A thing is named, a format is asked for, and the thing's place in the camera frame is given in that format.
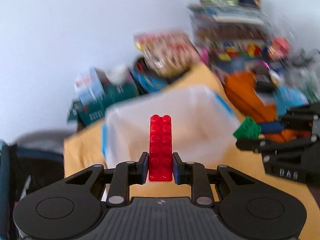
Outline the long red brick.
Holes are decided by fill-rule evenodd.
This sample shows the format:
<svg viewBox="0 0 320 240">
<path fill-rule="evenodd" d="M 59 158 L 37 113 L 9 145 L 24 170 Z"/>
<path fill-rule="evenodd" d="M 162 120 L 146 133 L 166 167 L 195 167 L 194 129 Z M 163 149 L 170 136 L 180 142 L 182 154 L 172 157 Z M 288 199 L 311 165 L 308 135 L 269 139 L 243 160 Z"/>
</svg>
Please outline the long red brick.
<svg viewBox="0 0 320 240">
<path fill-rule="evenodd" d="M 153 115 L 149 133 L 149 181 L 172 181 L 172 130 L 169 115 Z"/>
</svg>

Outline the green square brick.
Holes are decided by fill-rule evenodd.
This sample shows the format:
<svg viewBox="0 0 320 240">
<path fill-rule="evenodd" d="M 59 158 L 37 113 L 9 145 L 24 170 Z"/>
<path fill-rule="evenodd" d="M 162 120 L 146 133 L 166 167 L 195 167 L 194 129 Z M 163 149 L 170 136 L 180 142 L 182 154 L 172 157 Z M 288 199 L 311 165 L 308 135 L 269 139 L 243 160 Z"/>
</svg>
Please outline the green square brick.
<svg viewBox="0 0 320 240">
<path fill-rule="evenodd" d="M 258 139 L 261 134 L 261 127 L 249 116 L 241 123 L 233 133 L 236 139 Z"/>
</svg>

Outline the teal book box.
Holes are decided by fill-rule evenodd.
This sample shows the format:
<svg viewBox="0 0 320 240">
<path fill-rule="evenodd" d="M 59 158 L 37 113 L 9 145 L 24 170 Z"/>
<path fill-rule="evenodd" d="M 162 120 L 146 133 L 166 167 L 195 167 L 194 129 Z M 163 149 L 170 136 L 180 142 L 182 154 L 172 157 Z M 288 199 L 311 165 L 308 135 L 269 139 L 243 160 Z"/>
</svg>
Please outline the teal book box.
<svg viewBox="0 0 320 240">
<path fill-rule="evenodd" d="M 96 101 L 83 105 L 80 100 L 73 100 L 68 111 L 67 122 L 79 122 L 88 126 L 105 116 L 108 107 L 139 96 L 134 83 L 127 82 L 121 86 L 106 85 L 105 95 Z"/>
</svg>

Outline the light blue box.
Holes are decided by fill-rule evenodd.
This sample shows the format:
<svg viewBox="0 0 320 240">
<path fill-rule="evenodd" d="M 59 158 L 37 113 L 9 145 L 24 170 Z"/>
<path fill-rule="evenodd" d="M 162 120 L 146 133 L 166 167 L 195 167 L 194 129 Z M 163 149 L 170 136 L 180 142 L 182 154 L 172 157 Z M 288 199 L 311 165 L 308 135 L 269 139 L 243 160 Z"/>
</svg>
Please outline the light blue box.
<svg viewBox="0 0 320 240">
<path fill-rule="evenodd" d="M 300 90 L 287 86 L 279 86 L 274 91 L 273 97 L 278 116 L 285 114 L 288 108 L 299 107 L 309 103 Z"/>
</svg>

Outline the snack bag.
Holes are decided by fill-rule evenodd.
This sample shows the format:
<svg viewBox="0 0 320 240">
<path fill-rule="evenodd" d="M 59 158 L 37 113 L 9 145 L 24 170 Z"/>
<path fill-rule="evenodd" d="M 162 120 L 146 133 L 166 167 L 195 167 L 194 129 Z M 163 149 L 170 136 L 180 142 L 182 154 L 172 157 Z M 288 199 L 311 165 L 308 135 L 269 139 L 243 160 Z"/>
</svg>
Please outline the snack bag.
<svg viewBox="0 0 320 240">
<path fill-rule="evenodd" d="M 143 33 L 134 37 L 147 66 L 157 75 L 173 77 L 201 62 L 199 52 L 183 31 Z"/>
</svg>

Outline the blue white cylinder box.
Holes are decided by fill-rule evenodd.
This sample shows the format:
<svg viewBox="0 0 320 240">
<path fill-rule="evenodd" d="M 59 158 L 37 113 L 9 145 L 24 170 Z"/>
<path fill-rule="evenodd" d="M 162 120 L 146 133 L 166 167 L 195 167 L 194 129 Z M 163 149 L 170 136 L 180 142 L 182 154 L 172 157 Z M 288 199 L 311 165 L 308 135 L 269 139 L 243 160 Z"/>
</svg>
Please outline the blue white cylinder box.
<svg viewBox="0 0 320 240">
<path fill-rule="evenodd" d="M 97 68 L 79 74 L 75 80 L 75 91 L 83 105 L 97 101 L 105 95 L 103 82 L 106 81 L 105 72 Z"/>
</svg>

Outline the translucent plastic storage bin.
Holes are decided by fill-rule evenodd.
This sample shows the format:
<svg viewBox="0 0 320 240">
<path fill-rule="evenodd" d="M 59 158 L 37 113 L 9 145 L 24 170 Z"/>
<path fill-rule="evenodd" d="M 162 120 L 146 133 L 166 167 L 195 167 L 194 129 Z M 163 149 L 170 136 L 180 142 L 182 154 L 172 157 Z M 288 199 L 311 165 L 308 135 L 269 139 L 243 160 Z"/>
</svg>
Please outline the translucent plastic storage bin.
<svg viewBox="0 0 320 240">
<path fill-rule="evenodd" d="M 107 109 L 101 144 L 109 168 L 138 160 L 148 151 L 150 118 L 154 114 L 171 117 L 173 150 L 183 161 L 216 167 L 235 145 L 233 132 L 240 122 L 210 88 L 198 85 L 152 93 Z"/>
</svg>

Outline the orange box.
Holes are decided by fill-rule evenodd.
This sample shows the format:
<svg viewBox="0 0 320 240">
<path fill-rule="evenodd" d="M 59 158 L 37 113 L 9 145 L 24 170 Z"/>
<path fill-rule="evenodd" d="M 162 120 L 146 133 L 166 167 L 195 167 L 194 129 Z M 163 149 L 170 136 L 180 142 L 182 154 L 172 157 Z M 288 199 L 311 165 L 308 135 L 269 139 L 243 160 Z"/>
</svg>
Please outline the orange box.
<svg viewBox="0 0 320 240">
<path fill-rule="evenodd" d="M 244 115 L 251 117 L 257 124 L 273 122 L 277 117 L 276 103 L 273 100 L 263 102 L 255 91 L 257 76 L 252 72 L 238 72 L 225 77 L 225 94 L 229 101 Z M 307 136 L 292 136 L 286 132 L 262 134 L 275 142 L 287 142 Z"/>
</svg>

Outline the stacked game boxes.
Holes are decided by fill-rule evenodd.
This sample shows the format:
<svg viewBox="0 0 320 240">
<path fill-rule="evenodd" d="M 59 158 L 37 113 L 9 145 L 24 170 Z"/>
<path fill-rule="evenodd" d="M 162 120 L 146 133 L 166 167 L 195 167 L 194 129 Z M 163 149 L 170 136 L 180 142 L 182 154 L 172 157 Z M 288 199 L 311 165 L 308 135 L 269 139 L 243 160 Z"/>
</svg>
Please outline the stacked game boxes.
<svg viewBox="0 0 320 240">
<path fill-rule="evenodd" d="M 268 23 L 261 0 L 199 0 L 189 4 L 194 42 L 244 42 L 264 44 Z"/>
</svg>

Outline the dark blue bag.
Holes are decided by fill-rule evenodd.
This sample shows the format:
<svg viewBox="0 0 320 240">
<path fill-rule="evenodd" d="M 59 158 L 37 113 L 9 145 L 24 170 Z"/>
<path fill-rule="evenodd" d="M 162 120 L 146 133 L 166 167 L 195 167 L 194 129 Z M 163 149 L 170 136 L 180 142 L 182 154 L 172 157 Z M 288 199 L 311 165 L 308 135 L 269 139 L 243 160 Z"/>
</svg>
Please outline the dark blue bag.
<svg viewBox="0 0 320 240">
<path fill-rule="evenodd" d="M 17 202 L 64 178 L 63 155 L 1 141 L 1 239 L 19 239 L 13 220 Z"/>
</svg>

